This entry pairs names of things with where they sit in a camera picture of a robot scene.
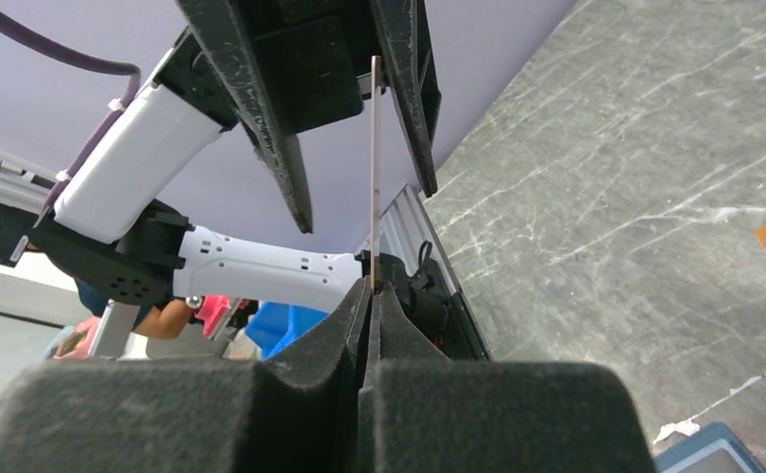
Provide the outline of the blue card holder wallet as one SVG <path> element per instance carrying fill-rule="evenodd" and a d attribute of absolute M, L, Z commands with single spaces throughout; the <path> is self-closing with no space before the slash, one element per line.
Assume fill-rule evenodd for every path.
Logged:
<path fill-rule="evenodd" d="M 766 473 L 766 467 L 724 423 L 704 426 L 655 458 L 660 473 Z"/>

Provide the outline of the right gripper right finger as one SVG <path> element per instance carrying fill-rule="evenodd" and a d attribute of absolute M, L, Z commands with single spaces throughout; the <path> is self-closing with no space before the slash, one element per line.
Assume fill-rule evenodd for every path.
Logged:
<path fill-rule="evenodd" d="M 359 391 L 363 472 L 651 472 L 633 400 L 589 363 L 447 358 L 391 285 L 370 309 Z"/>

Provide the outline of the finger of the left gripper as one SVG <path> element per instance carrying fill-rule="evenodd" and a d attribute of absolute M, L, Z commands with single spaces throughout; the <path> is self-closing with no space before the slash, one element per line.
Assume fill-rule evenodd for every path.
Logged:
<path fill-rule="evenodd" d="M 300 142 L 267 80 L 250 24 L 238 1 L 179 1 L 187 26 L 228 92 L 258 159 L 270 171 L 299 231 L 313 231 L 312 201 Z"/>
<path fill-rule="evenodd" d="M 442 94 L 426 6 L 418 0 L 371 0 L 370 8 L 418 182 L 431 197 L 438 191 L 433 143 Z"/>

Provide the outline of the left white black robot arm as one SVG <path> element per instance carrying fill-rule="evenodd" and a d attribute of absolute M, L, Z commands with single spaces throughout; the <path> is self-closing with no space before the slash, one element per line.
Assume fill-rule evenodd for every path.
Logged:
<path fill-rule="evenodd" d="M 303 132 L 359 115 L 391 90 L 426 195 L 441 93 L 421 1 L 182 1 L 186 26 L 149 81 L 59 182 L 31 237 L 53 263 L 132 305 L 223 295 L 330 311 L 366 264 L 214 232 L 242 185 L 226 168 L 159 200 L 182 170 L 241 128 L 300 232 L 313 231 Z"/>

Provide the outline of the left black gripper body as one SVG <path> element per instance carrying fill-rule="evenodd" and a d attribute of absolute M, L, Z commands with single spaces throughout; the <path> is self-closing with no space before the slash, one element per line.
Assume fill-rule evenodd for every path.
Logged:
<path fill-rule="evenodd" d="M 227 1 L 234 29 L 250 41 L 268 91 L 295 133 L 359 114 L 385 40 L 379 23 L 389 1 Z"/>

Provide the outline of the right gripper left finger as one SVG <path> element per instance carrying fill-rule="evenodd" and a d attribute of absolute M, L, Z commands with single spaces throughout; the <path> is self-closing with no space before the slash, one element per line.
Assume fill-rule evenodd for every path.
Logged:
<path fill-rule="evenodd" d="M 0 398 L 0 472 L 353 472 L 370 282 L 266 361 L 46 361 Z"/>

